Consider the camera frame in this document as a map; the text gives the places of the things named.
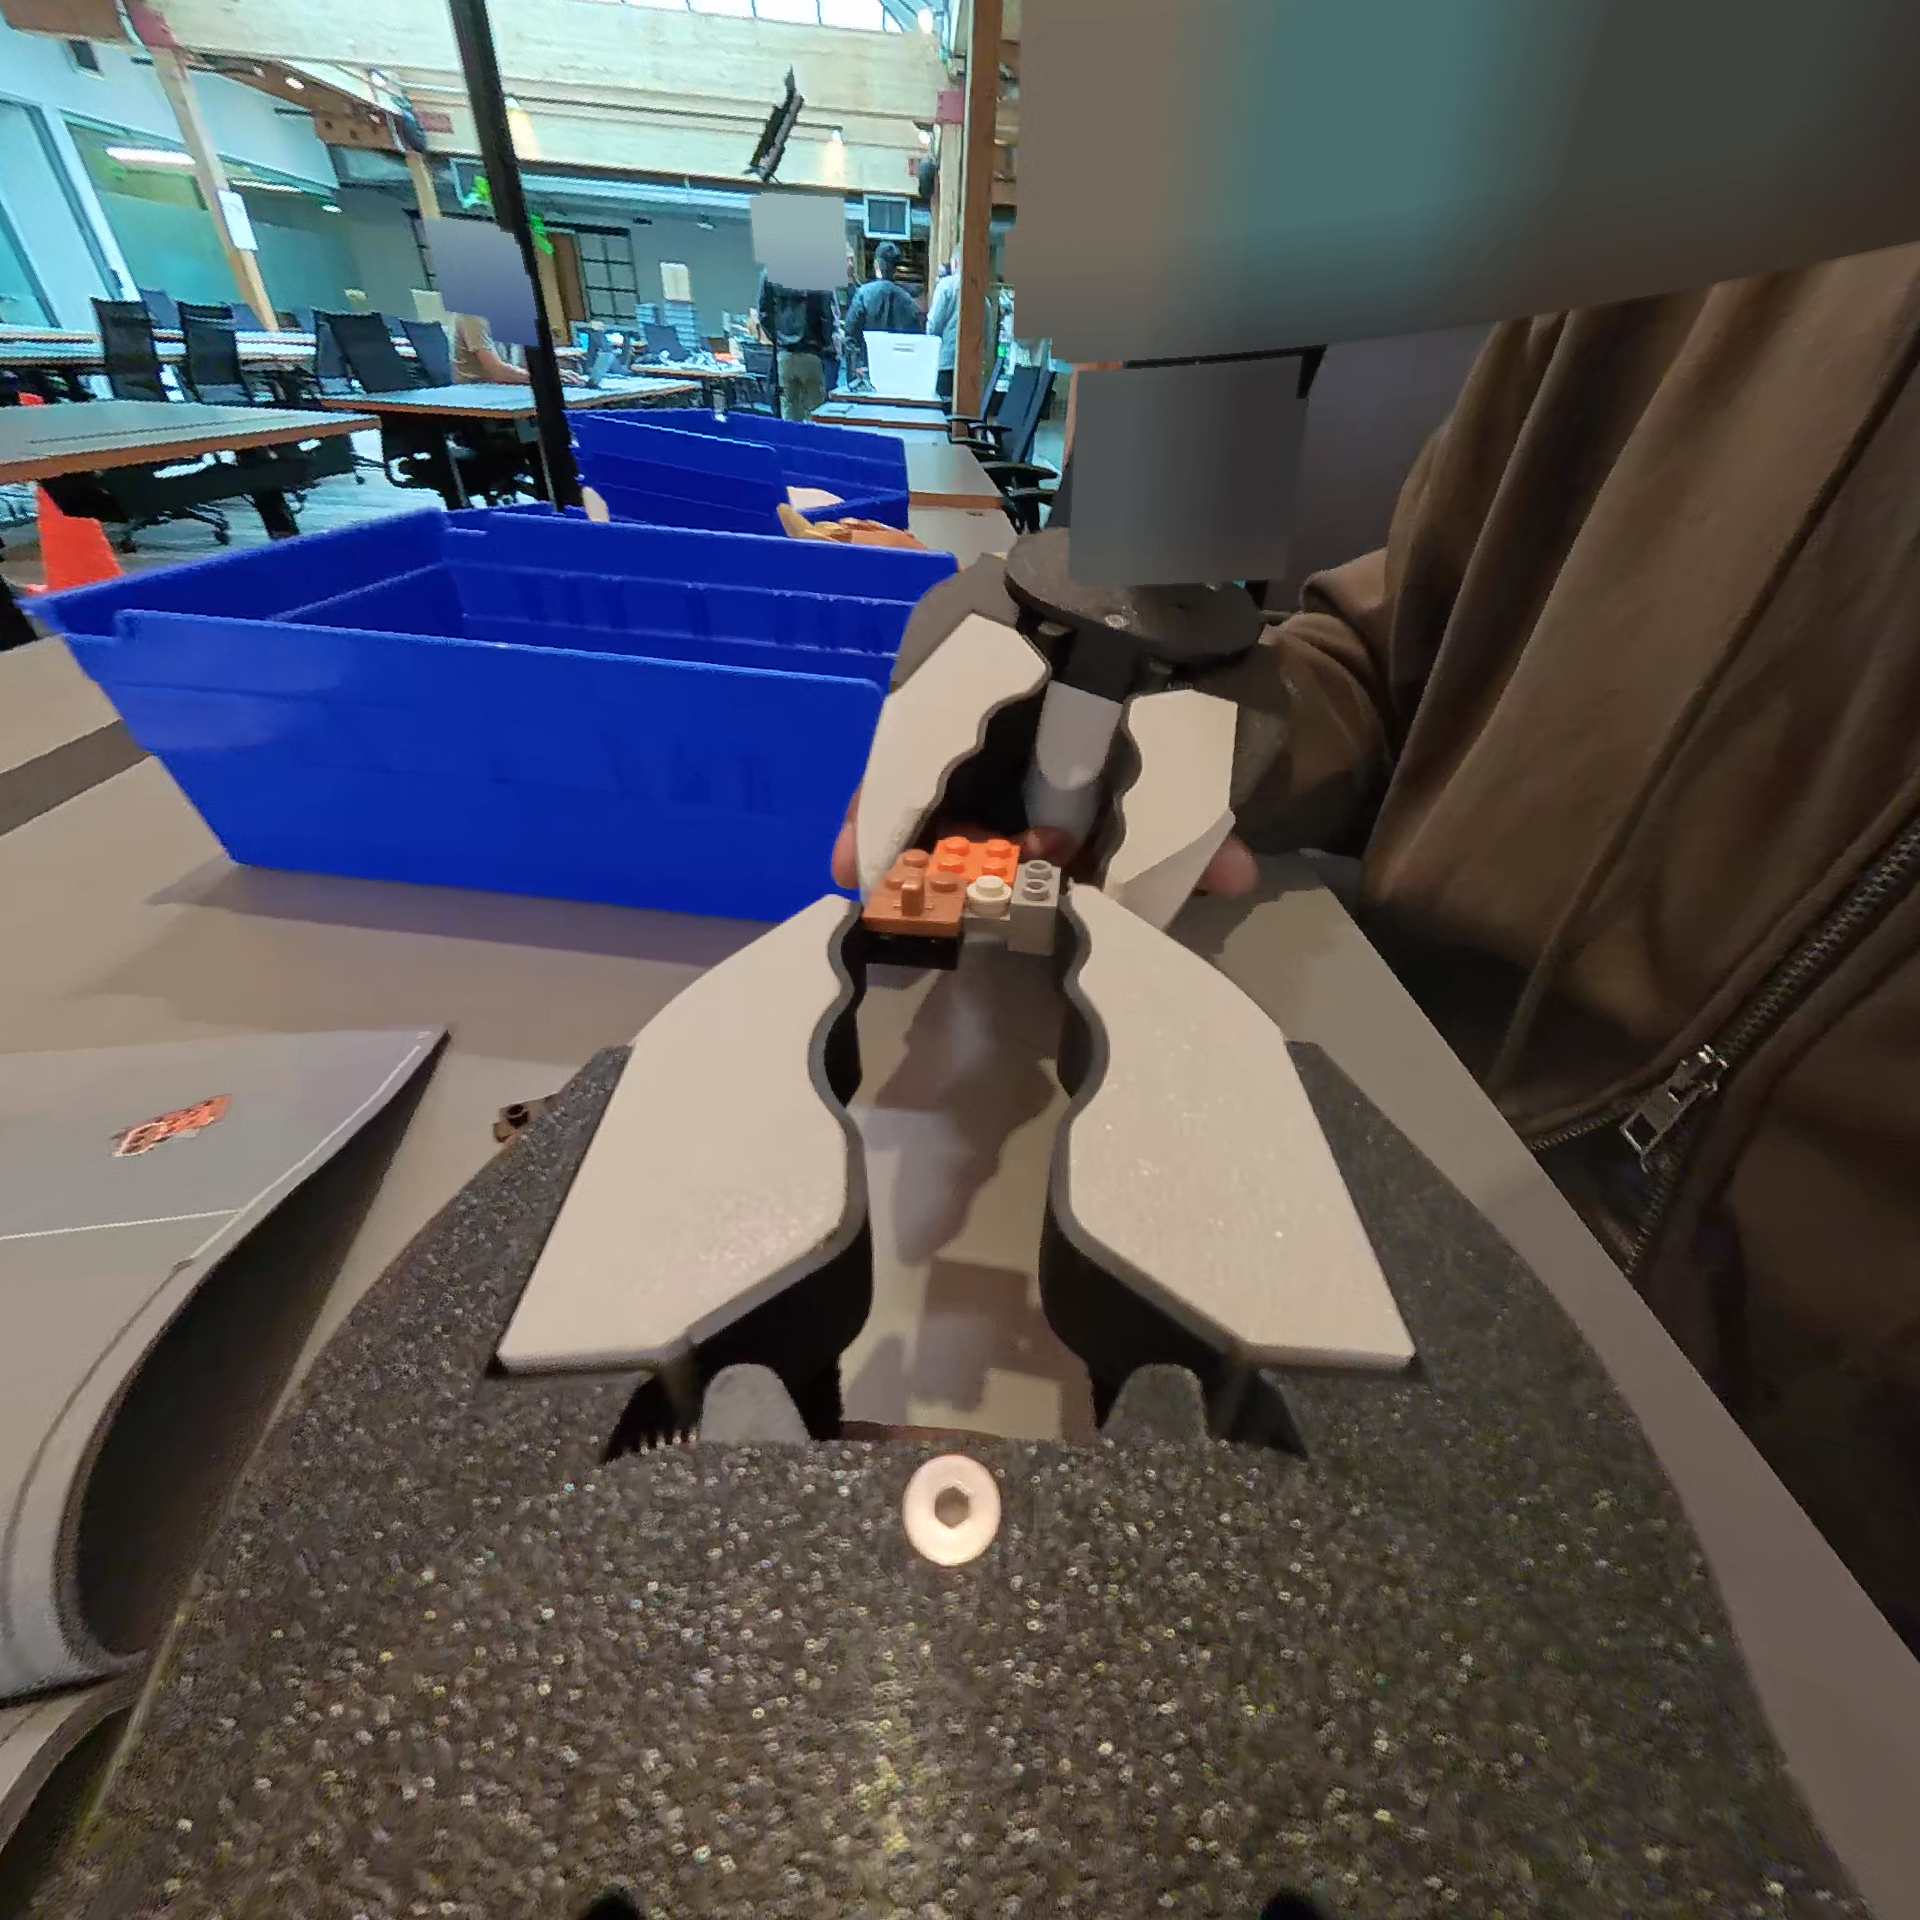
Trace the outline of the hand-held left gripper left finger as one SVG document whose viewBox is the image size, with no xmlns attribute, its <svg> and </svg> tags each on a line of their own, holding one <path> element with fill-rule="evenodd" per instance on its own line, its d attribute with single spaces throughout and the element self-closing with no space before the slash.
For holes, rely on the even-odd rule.
<svg viewBox="0 0 1920 1920">
<path fill-rule="evenodd" d="M 840 1401 L 874 1297 L 853 901 L 824 896 L 637 1036 L 499 1339 L 507 1373 L 763 1365 Z"/>
</svg>

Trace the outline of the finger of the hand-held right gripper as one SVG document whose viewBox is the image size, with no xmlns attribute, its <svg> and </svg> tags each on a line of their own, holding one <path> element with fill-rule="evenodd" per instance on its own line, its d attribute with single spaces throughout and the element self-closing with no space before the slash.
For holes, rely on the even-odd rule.
<svg viewBox="0 0 1920 1920">
<path fill-rule="evenodd" d="M 1236 704 L 1176 686 L 1124 703 L 1053 683 L 1024 779 L 1031 825 L 1094 848 L 1101 888 L 1167 929 L 1226 839 Z"/>
<path fill-rule="evenodd" d="M 853 814 L 856 893 L 918 839 L 991 718 L 1043 688 L 1048 660 L 1018 629 L 967 614 L 887 693 Z"/>
</svg>

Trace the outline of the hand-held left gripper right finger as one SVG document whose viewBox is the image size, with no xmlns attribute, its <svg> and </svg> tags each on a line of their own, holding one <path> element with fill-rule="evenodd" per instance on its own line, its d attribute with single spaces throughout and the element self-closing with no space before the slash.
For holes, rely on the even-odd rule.
<svg viewBox="0 0 1920 1920">
<path fill-rule="evenodd" d="M 1043 1316 L 1108 1401 L 1180 1365 L 1212 1403 L 1261 1369 L 1396 1375 L 1413 1336 L 1284 1032 L 1105 893 L 1062 903 Z"/>
</svg>

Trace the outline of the small orange toy brick assembly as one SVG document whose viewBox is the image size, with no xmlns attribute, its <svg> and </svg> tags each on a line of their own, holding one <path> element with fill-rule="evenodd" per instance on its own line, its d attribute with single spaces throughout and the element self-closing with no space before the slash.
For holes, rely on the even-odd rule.
<svg viewBox="0 0 1920 1920">
<path fill-rule="evenodd" d="M 903 849 L 868 893 L 859 950 L 868 963 L 951 970 L 972 949 L 1051 959 L 1062 870 L 1001 835 L 951 834 Z"/>
</svg>

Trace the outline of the blue plastic bin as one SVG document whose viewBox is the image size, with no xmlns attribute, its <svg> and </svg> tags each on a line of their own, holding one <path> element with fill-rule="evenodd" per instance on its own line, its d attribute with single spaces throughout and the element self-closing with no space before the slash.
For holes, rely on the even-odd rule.
<svg viewBox="0 0 1920 1920">
<path fill-rule="evenodd" d="M 914 548 L 373 519 L 42 618 L 246 867 L 780 922 L 828 893 Z"/>
<path fill-rule="evenodd" d="M 570 415 L 589 514 L 698 531 L 782 533 L 780 508 L 905 529 L 905 446 L 845 424 L 705 407 Z"/>
</svg>

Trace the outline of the person's right forearm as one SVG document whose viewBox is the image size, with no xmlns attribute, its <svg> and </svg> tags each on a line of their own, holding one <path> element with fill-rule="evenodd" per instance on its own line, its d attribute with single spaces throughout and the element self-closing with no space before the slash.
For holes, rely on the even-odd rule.
<svg viewBox="0 0 1920 1920">
<path fill-rule="evenodd" d="M 1356 853 L 1393 877 L 1483 743 L 1534 624 L 1524 572 L 1448 542 L 1311 575 L 1237 681 L 1236 830 L 1260 853 Z"/>
</svg>

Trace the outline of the grey desk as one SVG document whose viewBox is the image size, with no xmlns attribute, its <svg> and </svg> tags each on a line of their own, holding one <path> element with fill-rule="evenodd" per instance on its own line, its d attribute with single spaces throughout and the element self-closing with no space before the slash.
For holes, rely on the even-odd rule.
<svg viewBox="0 0 1920 1920">
<path fill-rule="evenodd" d="M 481 1163 L 481 1099 L 628 1040 L 748 924 L 236 870 L 57 640 L 5 652 L 5 1052 L 441 1028 L 441 1078 L 338 1302 Z M 1915 1915 L 1915 1657 L 1321 877 L 1175 924 L 1388 1116 L 1547 1284 L 1683 1498 L 1789 1765 L 1879 1915 Z"/>
</svg>

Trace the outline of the person's right hand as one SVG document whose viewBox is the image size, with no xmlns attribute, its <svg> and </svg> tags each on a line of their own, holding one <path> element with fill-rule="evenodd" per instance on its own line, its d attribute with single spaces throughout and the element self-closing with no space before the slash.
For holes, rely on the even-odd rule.
<svg viewBox="0 0 1920 1920">
<path fill-rule="evenodd" d="M 1199 893 L 1243 896 L 1254 891 L 1264 857 L 1308 846 L 1321 810 L 1311 774 L 1284 704 L 1236 709 L 1228 828 L 1196 882 Z"/>
</svg>

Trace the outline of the black office chair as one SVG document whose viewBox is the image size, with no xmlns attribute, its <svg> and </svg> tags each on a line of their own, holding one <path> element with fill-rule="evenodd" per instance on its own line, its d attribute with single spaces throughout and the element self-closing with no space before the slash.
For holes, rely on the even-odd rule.
<svg viewBox="0 0 1920 1920">
<path fill-rule="evenodd" d="M 980 417 L 955 413 L 948 438 L 973 451 L 995 485 L 1001 510 L 1020 533 L 1043 528 L 1059 473 L 1031 459 L 1034 440 L 1051 396 L 1053 373 L 1022 366 L 1010 376 L 1003 394 Z"/>
</svg>

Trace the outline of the toy brick instruction booklet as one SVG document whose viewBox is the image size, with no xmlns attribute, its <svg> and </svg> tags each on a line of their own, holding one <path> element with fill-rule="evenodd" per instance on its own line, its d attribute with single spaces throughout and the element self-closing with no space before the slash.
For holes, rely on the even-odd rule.
<svg viewBox="0 0 1920 1920">
<path fill-rule="evenodd" d="M 81 1597 L 89 1482 L 214 1269 L 408 1089 L 441 1028 L 9 1052 L 2 1696 L 127 1670 Z"/>
</svg>

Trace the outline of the background office table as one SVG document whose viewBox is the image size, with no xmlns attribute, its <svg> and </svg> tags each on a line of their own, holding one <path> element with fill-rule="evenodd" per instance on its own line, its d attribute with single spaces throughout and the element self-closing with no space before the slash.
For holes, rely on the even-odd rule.
<svg viewBox="0 0 1920 1920">
<path fill-rule="evenodd" d="M 569 413 L 637 410 L 705 402 L 699 381 L 643 376 L 617 381 L 600 389 L 560 392 Z M 538 396 L 530 386 L 497 382 L 457 382 L 440 389 L 410 389 L 386 394 L 316 396 L 316 407 L 333 413 L 360 413 L 378 418 L 536 418 Z"/>
<path fill-rule="evenodd" d="M 68 473 L 164 468 L 210 453 L 346 437 L 373 415 L 166 401 L 63 401 L 2 409 L 2 481 L 40 483 Z"/>
</svg>

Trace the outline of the person's brown hoodie torso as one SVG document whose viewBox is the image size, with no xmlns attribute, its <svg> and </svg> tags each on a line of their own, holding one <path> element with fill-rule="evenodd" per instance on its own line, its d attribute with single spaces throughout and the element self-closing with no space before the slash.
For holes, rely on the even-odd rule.
<svg viewBox="0 0 1920 1920">
<path fill-rule="evenodd" d="M 1915 1583 L 1915 243 L 1496 326 L 1388 544 L 1524 572 L 1361 901 L 1863 1585 Z"/>
</svg>

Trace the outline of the black pole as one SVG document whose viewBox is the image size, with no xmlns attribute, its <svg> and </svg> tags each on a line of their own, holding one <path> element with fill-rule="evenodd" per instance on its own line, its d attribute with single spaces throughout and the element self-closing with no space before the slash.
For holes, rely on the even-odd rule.
<svg viewBox="0 0 1920 1920">
<path fill-rule="evenodd" d="M 558 510 L 580 510 L 584 496 L 567 417 L 565 379 L 542 296 L 542 253 L 517 173 L 516 139 L 492 17 L 483 1 L 451 1 L 447 10 L 459 51 L 478 155 L 490 188 L 492 217 L 516 249 L 516 265 L 494 271 L 499 294 L 492 297 L 486 311 L 497 337 L 513 341 L 522 351 L 522 368 L 527 374 L 536 407 L 549 500 Z"/>
</svg>

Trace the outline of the row of black office chairs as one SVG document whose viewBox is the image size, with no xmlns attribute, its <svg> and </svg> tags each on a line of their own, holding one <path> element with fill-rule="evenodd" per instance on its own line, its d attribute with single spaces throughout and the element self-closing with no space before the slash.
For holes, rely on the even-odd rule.
<svg viewBox="0 0 1920 1920">
<path fill-rule="evenodd" d="M 127 300 L 97 300 L 104 328 L 67 373 L 101 374 L 113 396 L 227 405 L 293 405 L 315 396 L 411 392 L 453 379 L 443 326 L 383 313 L 312 313 L 304 333 L 249 333 L 210 305 L 180 308 L 159 330 Z"/>
</svg>

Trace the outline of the orange traffic cone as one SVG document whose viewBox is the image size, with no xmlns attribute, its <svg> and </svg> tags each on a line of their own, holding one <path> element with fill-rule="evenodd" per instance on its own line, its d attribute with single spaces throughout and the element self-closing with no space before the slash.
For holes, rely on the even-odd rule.
<svg viewBox="0 0 1920 1920">
<path fill-rule="evenodd" d="M 45 595 L 92 588 L 123 575 L 98 519 L 64 512 L 49 485 L 34 487 L 34 508 Z"/>
</svg>

